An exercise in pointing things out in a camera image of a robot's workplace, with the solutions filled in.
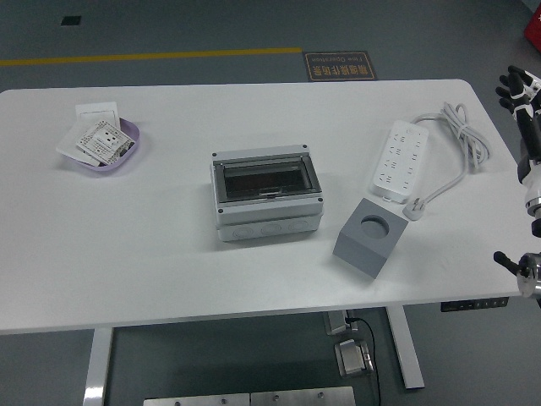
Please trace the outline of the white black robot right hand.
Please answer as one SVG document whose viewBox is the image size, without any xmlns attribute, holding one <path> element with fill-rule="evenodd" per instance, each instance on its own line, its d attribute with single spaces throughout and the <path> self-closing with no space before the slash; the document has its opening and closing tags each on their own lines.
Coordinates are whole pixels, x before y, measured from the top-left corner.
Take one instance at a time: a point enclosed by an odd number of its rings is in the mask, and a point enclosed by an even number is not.
<svg viewBox="0 0 541 406">
<path fill-rule="evenodd" d="M 500 76 L 495 89 L 500 105 L 516 120 L 521 140 L 519 182 L 528 189 L 540 185 L 540 78 L 514 65 Z"/>
</svg>

